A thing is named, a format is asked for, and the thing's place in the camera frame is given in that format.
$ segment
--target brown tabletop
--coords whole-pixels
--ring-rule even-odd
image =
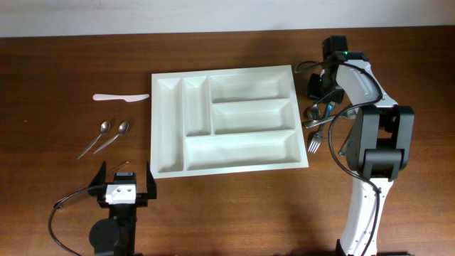
[[[321,60],[322,40],[346,35],[376,78],[416,113],[409,165],[380,221],[380,252],[455,252],[455,27],[0,39],[0,255],[66,255],[50,238],[53,203],[86,186],[103,160],[123,161],[145,192],[151,100],[95,102],[95,93],[151,93],[151,74]],[[310,73],[294,76],[302,120]],[[124,137],[80,160],[103,120]],[[352,121],[333,133],[338,149]],[[304,129],[306,143],[309,132]],[[351,177],[324,140],[307,169],[157,180],[159,198],[138,209],[136,251],[145,255],[308,255],[334,250],[345,227]],[[88,233],[106,218],[94,198],[57,212],[55,234],[91,255]]]

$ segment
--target white knife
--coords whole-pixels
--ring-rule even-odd
[[[136,102],[140,100],[145,100],[150,95],[103,95],[95,94],[93,95],[94,100],[124,100],[126,102]]]

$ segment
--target metal spoon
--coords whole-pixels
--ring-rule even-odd
[[[343,114],[341,114],[340,117],[345,117],[347,119],[355,119],[356,115],[357,115],[357,113],[355,112],[355,109],[354,109],[354,110],[348,110],[348,111],[344,112]],[[304,123],[304,126],[305,126],[305,128],[315,127],[316,125],[320,125],[320,124],[326,123],[328,121],[331,121],[333,118],[335,118],[335,115],[333,115],[331,117],[323,118],[323,119],[308,121],[308,122]]]
[[[307,109],[306,115],[311,120],[317,120],[321,117],[321,111],[319,110],[318,102],[314,102],[314,105]]]
[[[111,144],[119,135],[123,135],[127,133],[129,127],[128,122],[123,122],[120,127],[119,127],[119,133],[112,138],[110,138],[107,142],[105,142],[103,145],[101,145],[93,154],[96,154],[99,150],[105,148],[107,145]]]
[[[88,144],[88,146],[84,149],[84,151],[81,153],[81,155],[77,158],[81,158],[85,153],[87,153],[87,151],[89,149],[92,148],[93,145],[95,145],[95,143],[97,143],[98,139],[103,135],[103,134],[106,134],[108,131],[109,131],[109,128],[111,127],[111,124],[109,123],[109,121],[104,121],[102,124],[101,124],[101,133],[100,135],[98,135],[98,137],[96,137],[92,142],[90,142],[90,144]]]

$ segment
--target white background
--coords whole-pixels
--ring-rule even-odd
[[[455,0],[0,0],[0,37],[455,24]]]

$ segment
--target silver fork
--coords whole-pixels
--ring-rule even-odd
[[[326,110],[326,114],[324,115],[324,118],[327,118],[328,116],[330,116],[330,113],[332,112],[334,107],[335,107],[335,102],[330,102],[327,105],[327,110]],[[311,139],[311,143],[310,143],[310,147],[308,148],[308,152],[315,154],[316,151],[318,150],[319,146],[321,145],[322,131],[324,129],[324,125],[325,125],[325,123],[321,124],[318,132],[313,135],[313,139]]]

